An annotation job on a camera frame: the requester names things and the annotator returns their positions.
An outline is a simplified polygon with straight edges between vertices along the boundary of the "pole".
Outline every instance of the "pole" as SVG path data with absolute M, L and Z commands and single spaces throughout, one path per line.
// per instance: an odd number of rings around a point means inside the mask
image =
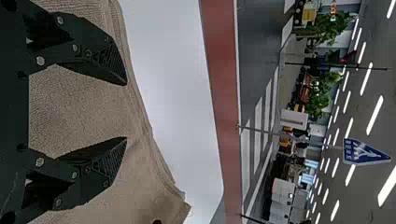
M 279 137 L 289 137 L 293 141 L 296 141 L 297 143 L 309 143 L 310 145 L 314 145 L 314 146 L 328 147 L 328 148 L 343 150 L 342 147 L 330 146 L 330 145 L 327 145 L 326 143 L 314 142 L 314 141 L 300 139 L 300 138 L 292 136 L 292 135 L 290 135 L 288 133 L 274 133 L 274 132 L 269 132 L 269 131 L 265 131 L 265 130 L 261 130 L 261 129 L 255 129 L 255 128 L 250 128 L 250 127 L 247 127 L 247 126 L 240 126 L 240 125 L 238 125 L 238 127 L 241 128 L 241 129 L 247 129 L 247 130 L 251 130 L 251 131 L 254 131 L 254 132 L 258 132 L 258 133 L 268 133 L 270 135 L 275 135 L 275 136 L 279 136 Z
M 250 221 L 259 223 L 259 224 L 267 224 L 266 222 L 260 221 L 260 220 L 258 220 L 258 219 L 256 219 L 256 218 L 253 218 L 253 217 L 247 217 L 247 216 L 242 215 L 242 214 L 240 214 L 240 216 L 241 216 L 241 217 L 244 217 L 244 218 L 246 218 L 246 219 L 248 219 L 248 220 L 250 220 Z
M 287 65 L 300 65 L 300 66 L 309 66 L 308 64 L 304 64 L 304 63 L 289 63 L 289 62 L 285 62 L 285 64 Z M 357 63 L 355 64 L 342 64 L 342 63 L 321 63 L 320 66 L 330 66 L 330 67 L 339 67 L 339 68 L 359 68 L 359 69 L 371 69 L 371 70 L 380 70 L 380 71 L 388 71 L 391 68 L 387 68 L 387 67 L 383 67 L 383 68 L 379 68 L 379 67 L 360 67 L 359 64 Z

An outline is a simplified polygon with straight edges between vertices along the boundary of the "tree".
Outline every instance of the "tree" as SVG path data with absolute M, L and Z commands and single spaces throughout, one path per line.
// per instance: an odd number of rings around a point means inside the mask
M 331 21 L 331 14 L 318 14 L 315 19 L 315 25 L 307 26 L 304 29 L 295 30 L 297 37 L 312 37 L 317 40 L 315 45 L 327 42 L 328 46 L 335 43 L 335 38 L 343 33 L 347 25 L 353 21 L 349 12 L 338 11 L 335 15 L 335 21 Z
M 309 91 L 309 99 L 305 111 L 313 121 L 320 119 L 323 115 L 322 109 L 330 102 L 329 91 L 334 83 L 342 80 L 337 72 L 328 72 L 321 76 Z

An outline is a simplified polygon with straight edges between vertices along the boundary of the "beige knit fabric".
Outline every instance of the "beige knit fabric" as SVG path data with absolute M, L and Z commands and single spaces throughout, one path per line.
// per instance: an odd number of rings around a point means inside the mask
M 110 189 L 72 210 L 48 212 L 31 223 L 183 223 L 190 211 L 158 149 L 134 78 L 117 0 L 34 0 L 48 11 L 85 17 L 118 43 L 129 83 L 108 84 L 54 65 L 30 78 L 30 147 L 55 158 L 126 136 L 128 149 Z

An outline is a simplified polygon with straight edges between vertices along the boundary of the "sidewalk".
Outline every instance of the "sidewalk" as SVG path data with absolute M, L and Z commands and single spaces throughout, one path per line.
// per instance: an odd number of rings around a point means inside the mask
M 278 76 L 278 96 L 276 105 L 276 124 L 274 132 L 280 132 L 280 113 L 286 108 L 291 100 L 291 93 L 294 90 L 295 82 L 300 73 L 301 66 L 285 65 L 285 62 L 303 63 L 304 50 L 306 47 L 306 39 L 297 41 L 295 35 L 289 36 L 285 46 L 279 54 L 279 76 Z M 273 138 L 274 152 L 272 161 L 276 157 L 278 151 L 279 137 Z

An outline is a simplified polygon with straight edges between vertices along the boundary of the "pedestrian crossing sign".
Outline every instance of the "pedestrian crossing sign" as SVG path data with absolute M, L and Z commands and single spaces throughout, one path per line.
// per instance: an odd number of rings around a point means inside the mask
M 367 146 L 365 143 L 356 139 L 344 139 L 344 163 L 355 165 L 373 165 L 390 162 L 391 156 L 388 154 Z

